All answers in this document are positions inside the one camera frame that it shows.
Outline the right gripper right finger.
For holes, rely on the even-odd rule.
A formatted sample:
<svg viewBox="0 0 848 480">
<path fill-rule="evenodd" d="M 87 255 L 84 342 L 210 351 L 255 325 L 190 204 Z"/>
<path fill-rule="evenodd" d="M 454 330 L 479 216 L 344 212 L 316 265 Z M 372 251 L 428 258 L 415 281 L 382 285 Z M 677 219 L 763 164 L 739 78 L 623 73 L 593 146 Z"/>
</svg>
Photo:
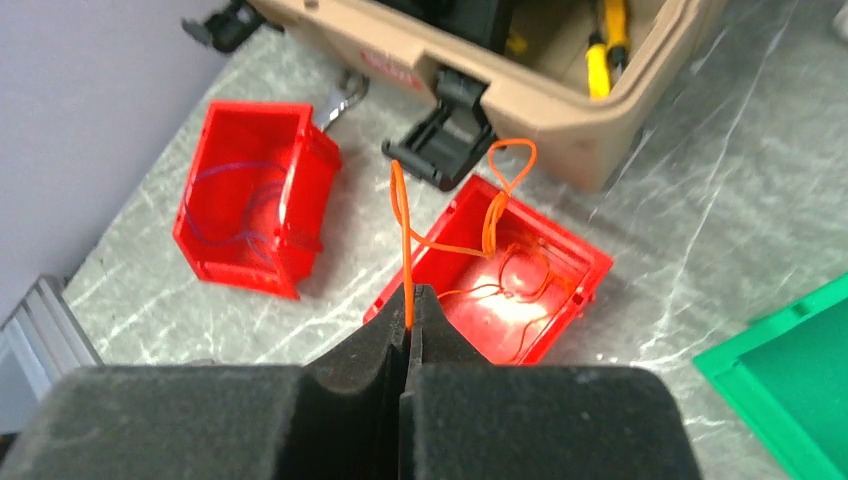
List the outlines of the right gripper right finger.
<svg viewBox="0 0 848 480">
<path fill-rule="evenodd" d="M 415 320 L 408 347 L 407 396 L 421 390 L 421 371 L 429 374 L 425 391 L 476 395 L 474 374 L 485 373 L 491 363 L 450 322 L 431 286 L 416 286 L 413 300 Z"/>
</svg>

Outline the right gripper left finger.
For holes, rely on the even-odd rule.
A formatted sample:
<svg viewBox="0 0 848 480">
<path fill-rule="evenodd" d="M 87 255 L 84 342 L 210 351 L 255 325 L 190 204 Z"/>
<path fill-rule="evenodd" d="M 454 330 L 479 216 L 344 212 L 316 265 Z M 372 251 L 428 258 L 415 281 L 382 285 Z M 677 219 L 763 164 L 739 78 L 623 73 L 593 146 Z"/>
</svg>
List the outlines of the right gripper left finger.
<svg viewBox="0 0 848 480">
<path fill-rule="evenodd" d="M 409 362 L 401 287 L 378 314 L 304 368 L 306 479 L 395 479 L 399 397 Z"/>
</svg>

